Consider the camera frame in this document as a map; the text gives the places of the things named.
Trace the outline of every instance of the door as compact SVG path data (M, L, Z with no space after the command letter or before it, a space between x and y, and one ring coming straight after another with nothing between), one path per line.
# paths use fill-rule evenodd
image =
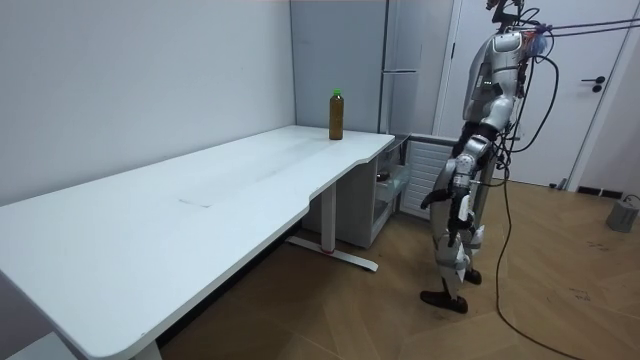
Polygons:
M588 6L585 2L527 0L525 4L527 8L541 9L536 20L556 26L629 19L634 17L638 7L638 0L588 1ZM436 114L434 135L455 138L460 135L469 67L478 48L495 33L492 15L479 1L462 0L455 53L446 92ZM582 80L600 76L606 80L610 78L626 33L612 31L556 39L554 50L549 55L560 67L556 103L535 144L523 153L513 154L512 180L547 186L569 178L604 93L594 92L595 82ZM551 101L554 82L555 72L551 65L543 62L535 66L516 149L527 145L540 126Z

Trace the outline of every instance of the wall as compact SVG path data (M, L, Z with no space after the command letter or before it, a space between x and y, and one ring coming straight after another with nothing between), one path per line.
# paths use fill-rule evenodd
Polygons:
M289 3L0 2L0 205L294 123ZM50 331L0 279L0 358Z
M594 127L598 133L587 139L583 149L584 170L577 166L581 186L605 188L640 194L640 113L638 112L638 84L640 84L640 31L632 30L628 46L623 50L605 99L601 104Z
M453 1L422 1L426 16L413 132L431 134L449 36Z

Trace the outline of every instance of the brown bottle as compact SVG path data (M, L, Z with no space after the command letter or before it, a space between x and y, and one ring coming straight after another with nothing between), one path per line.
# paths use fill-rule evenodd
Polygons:
M329 139L342 140L343 117L344 98L340 96L340 89L334 89L329 100Z

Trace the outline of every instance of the cabinet shelf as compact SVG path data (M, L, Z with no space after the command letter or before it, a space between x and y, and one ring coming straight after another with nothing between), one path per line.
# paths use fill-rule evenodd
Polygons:
M386 203L393 201L409 182L409 166L395 165L388 180L376 183L376 200Z

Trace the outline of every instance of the cable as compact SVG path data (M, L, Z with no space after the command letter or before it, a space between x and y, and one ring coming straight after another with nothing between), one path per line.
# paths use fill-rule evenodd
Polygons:
M575 33L568 33L568 34L558 34L558 35L555 35L555 37L559 38L559 37L567 37L567 36L577 36L577 35L587 35L587 34L599 34L599 33L607 32L607 31L627 30L627 29L633 29L633 28L637 28L637 27L640 27L640 24L638 24L638 25L622 26L622 27L617 27L617 28L609 28L609 29L600 29L600 30L581 31L581 32L575 32Z
M577 356L573 356L571 354L568 354L564 351L555 349L547 344L544 344L534 338L532 338L531 336L525 334L524 332L522 332L520 329L518 329L517 327L515 327L515 325L511 324L509 322L509 320L507 320L507 318L504 316L504 314L502 313L502 309L500 308L500 276L498 276L500 274L500 265L502 264L502 257L504 256L505 251L507 250L507 246L509 245L509 240L511 240L511 230L513 229L513 223L511 221L511 209L509 208L509 194L507 193L507 182L504 183L503 186L504 189L504 202L505 202L505 208L507 210L507 219L509 222L509 229L507 231L507 236L505 238L504 241L504 245L502 246L502 251L500 251L500 256L498 257L498 264L496 266L496 310L498 311L498 316L500 316L500 319L502 319L502 321L504 321L505 324L507 324L513 331L515 331L516 333L518 333L518 335L524 337L525 339L533 342L534 344L538 345L538 346L542 346L543 348L553 351L556 354L560 354L562 356L566 356L570 359L574 359L574 360L584 360L582 358L579 358Z
M626 22L635 22L635 21L640 21L640 18L627 19L627 20L616 20L616 21L605 21L605 22L601 22L601 23L587 23L587 24L554 26L553 29L554 30L560 30L560 29L575 29L575 28L579 28L579 27L606 26L606 25L624 24Z
M547 52L547 55L545 55L545 56L549 57L549 55L551 55L551 52L553 51L553 48L556 47L556 37L553 35L553 32L551 30L548 30L547 32L549 33L549 35L546 35L546 36L551 38L551 47L549 48L549 51ZM537 60L534 59L533 61L536 64L541 64L542 61L544 61L544 60L537 61Z
M529 98L529 89L531 89L531 80L533 80L533 71L535 68L535 61L531 63L531 69L529 70L529 79L527 79L527 88L524 91L524 97L522 98L522 103L520 104L520 111L518 112L518 116L516 117L516 122L512 128L508 130L507 133L510 133L513 129L513 137L511 139L507 138L507 140L511 140L511 149L509 152L513 151L513 144L515 143L515 137L518 135L518 127L520 126L520 120L522 119L522 113L524 113L524 107L527 105L527 99Z
M549 108L547 109L547 113L544 115L544 118L542 119L542 122L540 123L540 126L538 127L538 130L536 130L535 135L533 135L533 139L531 139L531 141L529 142L529 144L527 144L527 146L523 147L522 149L518 149L518 150L513 150L514 154L523 152L527 149L529 149L531 147L531 145L533 145L533 143L536 141L536 139L538 138L538 135L540 135L540 131L542 130L542 128L544 127L544 124L547 122L547 120L549 119L549 115L551 114L551 110L553 110L553 106L556 103L556 97L558 95L558 86L560 84L560 68L558 68L558 64L556 64L553 60L549 59L546 56L542 56L542 55L536 55L534 56L534 58L543 58L544 61L550 63L553 68L556 71L556 83L553 87L553 96L551 97L551 103L549 104Z
M525 11L520 15L520 18L522 18L522 17L524 17L525 15L527 15L530 11L533 11L533 12L534 12L534 13L533 13L533 15L529 16L529 18L528 18L527 20L525 20L524 22L522 22L522 21L519 21L519 22L522 22L522 23L524 23L524 24L530 24L530 21L531 21L531 20L533 20L533 18L534 18L534 17L536 17L536 15L538 15L538 14L540 13L540 8L530 8L530 9L527 9L527 10L525 10Z
M527 15L529 12L533 11L533 15L529 16L529 18L527 20L522 20L522 18ZM540 8L529 8L527 10L525 10L522 14L519 15L518 17L518 26L524 25L524 24L531 24L531 25L540 25L539 21L532 21L534 17L536 17L536 15L538 15L540 13Z
M629 194L629 195L627 195L627 196L624 198L624 200L623 200L623 201L624 201L624 202L629 202L629 199L630 199L630 198L632 198L632 197L633 197L633 198L636 198L638 201L640 201L640 197L638 197L637 195L633 195L633 194Z

